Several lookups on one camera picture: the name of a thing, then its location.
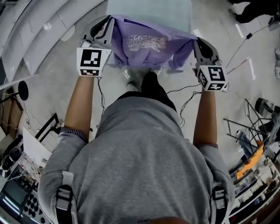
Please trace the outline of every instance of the gray hoodie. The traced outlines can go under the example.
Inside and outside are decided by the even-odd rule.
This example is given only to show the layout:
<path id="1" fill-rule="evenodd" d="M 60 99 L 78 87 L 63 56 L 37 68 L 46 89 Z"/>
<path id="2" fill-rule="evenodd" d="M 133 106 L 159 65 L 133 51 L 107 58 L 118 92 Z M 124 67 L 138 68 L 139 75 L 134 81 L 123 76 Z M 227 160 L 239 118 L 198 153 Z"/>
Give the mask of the gray hoodie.
<path id="1" fill-rule="evenodd" d="M 62 171 L 73 173 L 76 216 L 83 224 L 148 223 L 158 217 L 214 224 L 212 189 L 224 187 L 226 216 L 235 199 L 219 150 L 193 146 L 184 139 L 178 114 L 148 98 L 114 102 L 88 144 L 74 134 L 59 135 L 38 190 L 53 223 Z"/>

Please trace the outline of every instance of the black pants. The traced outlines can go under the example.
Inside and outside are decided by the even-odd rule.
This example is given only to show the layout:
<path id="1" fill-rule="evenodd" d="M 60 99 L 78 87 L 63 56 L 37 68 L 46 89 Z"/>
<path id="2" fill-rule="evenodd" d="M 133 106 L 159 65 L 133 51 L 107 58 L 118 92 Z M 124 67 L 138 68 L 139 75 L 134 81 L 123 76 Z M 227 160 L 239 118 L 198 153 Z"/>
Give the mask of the black pants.
<path id="1" fill-rule="evenodd" d="M 158 100 L 159 102 L 167 105 L 168 107 L 171 107 L 176 111 L 176 107 L 174 103 L 168 98 L 165 90 L 158 83 L 158 77 L 154 72 L 149 72 L 148 74 L 145 75 L 141 85 L 141 92 L 129 91 L 123 94 L 122 96 L 120 96 L 118 99 L 131 97 L 131 96 Z"/>
<path id="2" fill-rule="evenodd" d="M 249 23 L 261 15 L 274 16 L 277 13 L 277 0 L 230 0 L 232 4 L 250 2 L 241 15 L 236 15 L 240 23 Z"/>

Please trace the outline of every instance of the person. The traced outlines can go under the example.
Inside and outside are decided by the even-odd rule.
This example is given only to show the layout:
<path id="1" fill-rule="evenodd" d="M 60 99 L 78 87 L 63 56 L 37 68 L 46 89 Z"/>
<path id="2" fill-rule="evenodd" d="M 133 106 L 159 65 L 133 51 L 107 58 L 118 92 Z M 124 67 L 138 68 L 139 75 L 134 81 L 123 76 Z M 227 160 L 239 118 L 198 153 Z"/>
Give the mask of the person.
<path id="1" fill-rule="evenodd" d="M 279 12 L 279 0 L 228 0 L 230 4 L 239 4 L 241 2 L 249 2 L 242 14 L 236 14 L 233 9 L 229 13 L 239 23 L 249 23 L 253 19 L 261 15 L 275 16 Z"/>
<path id="2" fill-rule="evenodd" d="M 202 90 L 191 144 L 175 105 L 149 72 L 142 84 L 129 82 L 132 91 L 106 109 L 88 142 L 93 86 L 94 78 L 78 78 L 40 178 L 38 200 L 50 220 L 69 223 L 61 214 L 69 208 L 56 202 L 69 182 L 76 223 L 214 224 L 218 209 L 225 209 L 221 221 L 229 215 L 235 193 L 217 146 L 214 92 Z"/>

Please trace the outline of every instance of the white floor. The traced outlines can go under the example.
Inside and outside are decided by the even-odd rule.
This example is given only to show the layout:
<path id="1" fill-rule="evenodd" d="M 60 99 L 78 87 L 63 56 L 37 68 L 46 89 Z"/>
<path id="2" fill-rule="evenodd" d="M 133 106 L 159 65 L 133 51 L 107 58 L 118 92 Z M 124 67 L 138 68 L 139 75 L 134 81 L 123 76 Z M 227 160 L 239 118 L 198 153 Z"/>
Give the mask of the white floor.
<path id="1" fill-rule="evenodd" d="M 51 50 L 39 68 L 39 75 L 27 81 L 29 88 L 29 99 L 25 102 L 27 113 L 29 114 L 32 134 L 36 129 L 42 127 L 53 113 L 57 113 L 59 118 L 64 118 L 66 109 L 77 80 L 76 72 L 76 48 L 84 27 L 105 14 L 106 2 L 102 3 L 80 21 L 76 23 L 74 35 L 66 42 L 59 41 Z M 246 3 L 235 5 L 238 12 L 242 12 Z M 253 33 L 268 23 L 269 16 L 261 16 L 248 24 L 236 24 L 229 16 L 230 5 L 226 0 L 193 0 L 193 31 L 200 35 L 213 46 L 220 54 L 224 65 L 228 61 L 246 38 L 248 33 Z M 241 62 L 250 58 L 239 68 L 228 75 L 230 83 L 229 90 L 235 91 L 247 98 L 252 105 L 258 97 L 269 99 L 280 105 L 280 80 L 275 78 L 275 55 L 274 49 L 279 47 L 280 29 L 268 31 L 268 28 L 256 33 L 250 40 L 247 40 L 239 52 L 235 55 L 231 64 L 227 68 L 230 71 Z M 197 84 L 197 80 L 192 72 L 195 60 L 190 58 L 189 69 L 183 73 L 167 75 L 163 72 L 159 76 L 160 84 L 166 91 L 180 89 L 187 85 Z M 126 92 L 126 78 L 120 70 L 106 67 L 100 82 L 101 89 L 105 96 L 105 106 L 113 103 L 121 94 Z M 180 92 L 170 93 L 170 99 L 174 102 L 177 111 L 192 95 L 193 91 L 199 91 L 201 87 L 192 87 Z M 193 138 L 193 130 L 196 120 L 200 96 L 197 95 L 187 105 L 183 112 L 186 124 L 183 133 L 186 138 Z M 234 167 L 242 153 L 236 150 L 235 140 L 228 137 L 228 126 L 223 122 L 223 118 L 229 118 L 237 122 L 245 122 L 244 99 L 238 97 L 233 92 L 217 93 L 217 123 L 218 123 L 218 143 L 220 151 L 228 168 Z M 94 84 L 93 113 L 91 127 L 94 138 L 96 125 L 99 123 L 102 108 L 101 95 Z M 24 114 L 23 124 L 25 124 L 26 114 Z M 56 134 L 48 136 L 43 141 L 50 151 L 56 145 Z"/>

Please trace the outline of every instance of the forearm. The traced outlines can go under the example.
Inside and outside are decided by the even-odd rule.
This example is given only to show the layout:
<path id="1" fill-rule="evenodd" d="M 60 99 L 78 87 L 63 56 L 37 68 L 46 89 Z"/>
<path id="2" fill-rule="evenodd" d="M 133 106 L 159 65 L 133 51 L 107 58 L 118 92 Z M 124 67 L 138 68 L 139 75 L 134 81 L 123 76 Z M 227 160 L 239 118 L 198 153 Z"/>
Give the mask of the forearm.
<path id="1" fill-rule="evenodd" d="M 202 91 L 193 144 L 217 144 L 216 100 L 213 91 Z"/>
<path id="2" fill-rule="evenodd" d="M 91 108 L 94 78 L 80 76 L 70 99 L 65 127 L 82 130 L 88 139 L 91 125 Z"/>

